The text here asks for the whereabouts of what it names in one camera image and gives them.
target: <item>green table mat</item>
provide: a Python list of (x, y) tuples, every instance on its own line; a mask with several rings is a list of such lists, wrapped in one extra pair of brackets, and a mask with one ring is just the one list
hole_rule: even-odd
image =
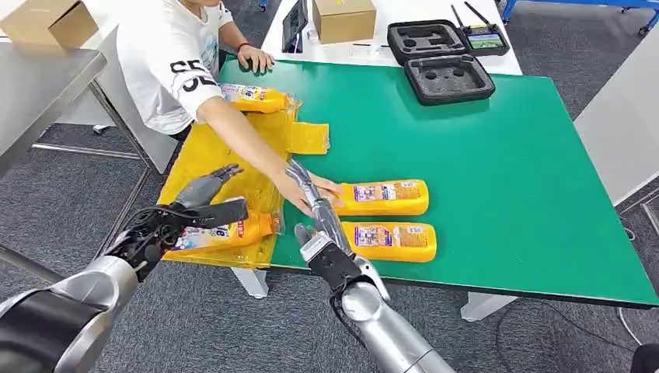
[[(426, 214), (345, 218), (422, 221), (438, 234), (429, 263), (375, 262), (406, 281), (659, 305), (549, 78), (493, 75), (486, 100), (421, 106), (401, 68), (278, 61), (261, 76), (235, 61), (220, 82), (275, 87), (298, 119), (329, 123), (327, 155), (296, 156), (337, 182), (418, 178)], [(305, 269), (288, 202), (273, 267)]]

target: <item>gray carpet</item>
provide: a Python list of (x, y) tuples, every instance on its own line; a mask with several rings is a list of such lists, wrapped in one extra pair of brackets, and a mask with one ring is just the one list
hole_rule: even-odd
[[(265, 13), (254, 1), (226, 3), (248, 39), (258, 44), (277, 2), (271, 1)], [(610, 8), (521, 2), (508, 30), (522, 70), (551, 76), (574, 117), (638, 43), (636, 30), (647, 19), (643, 10), (620, 15)], [(68, 125), (54, 125), (42, 140), (128, 148), (114, 130), (97, 137), (88, 127)], [(95, 253), (142, 167), (131, 161), (28, 152), (0, 179), (0, 240), (73, 274)], [(135, 208), (153, 204), (161, 184), (150, 178)], [(623, 217), (656, 281), (659, 238), (639, 207)], [(228, 269), (161, 263), (121, 315), (95, 371), (378, 371), (334, 319), (319, 278), (269, 274), (268, 283), (270, 295), (256, 300)], [(0, 262), (0, 298), (42, 284)], [(458, 372), (629, 370), (628, 350), (576, 329), (547, 305), (520, 300), (482, 322), (469, 323), (459, 318), (463, 293), (402, 285), (389, 290), (392, 305)], [(579, 326), (635, 347), (614, 309), (547, 303)], [(659, 340), (656, 310), (626, 310), (626, 315), (642, 341)]]

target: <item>robotic arm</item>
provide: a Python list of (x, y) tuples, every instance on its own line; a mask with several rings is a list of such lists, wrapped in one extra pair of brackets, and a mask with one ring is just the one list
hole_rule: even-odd
[[(373, 354), (387, 373), (455, 373), (437, 351), (386, 301), (390, 300), (378, 271), (350, 249), (339, 218), (320, 196), (307, 171), (296, 161), (286, 170), (305, 192), (315, 229), (295, 226), (300, 253), (320, 274), (333, 293), (330, 300), (337, 317), (350, 334)], [(344, 315), (357, 326), (358, 336), (336, 310), (339, 299)]]
[(247, 218), (244, 200), (207, 205), (240, 171), (230, 165), (193, 180), (174, 203), (138, 211), (133, 227), (82, 272), (1, 303), (0, 371), (91, 369), (119, 312), (183, 228), (213, 228)]
[[(138, 283), (176, 244), (185, 227), (213, 228), (247, 218), (244, 200), (208, 205), (240, 171), (230, 165), (191, 181), (172, 204), (138, 211), (129, 219), (135, 220), (132, 228), (82, 272), (1, 303), (0, 371), (83, 373), (91, 369)], [(455, 373), (386, 304), (389, 293), (377, 270), (352, 253), (338, 217), (306, 170), (292, 162), (287, 174), (304, 190), (318, 230), (295, 227), (300, 253), (329, 284), (333, 309), (350, 333), (388, 373)], [(339, 308), (361, 336), (341, 318)]]

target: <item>gray table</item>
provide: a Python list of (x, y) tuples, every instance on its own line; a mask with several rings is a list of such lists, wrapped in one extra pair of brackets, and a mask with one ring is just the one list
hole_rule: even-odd
[[(0, 44), (0, 177), (30, 148), (101, 155), (119, 159), (141, 160), (146, 164), (116, 221), (99, 247), (105, 248), (118, 233), (148, 174), (156, 168), (144, 149), (135, 140), (121, 115), (114, 109), (96, 76), (106, 65), (105, 57), (90, 50), (41, 50), (25, 53), (12, 44)], [(59, 118), (80, 94), (89, 88), (117, 128), (133, 145), (135, 153), (80, 148), (67, 145), (38, 143), (46, 129)], [(39, 270), (41, 277), (47, 269), (21, 257), (7, 247), (0, 246), (0, 258), (10, 261), (29, 272)]]

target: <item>cardboard box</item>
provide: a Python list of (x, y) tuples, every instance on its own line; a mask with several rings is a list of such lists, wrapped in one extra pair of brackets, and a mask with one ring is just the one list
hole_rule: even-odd
[(373, 39), (371, 0), (313, 0), (313, 22), (321, 44)]
[(80, 48), (99, 27), (79, 0), (26, 0), (0, 29), (19, 47)]

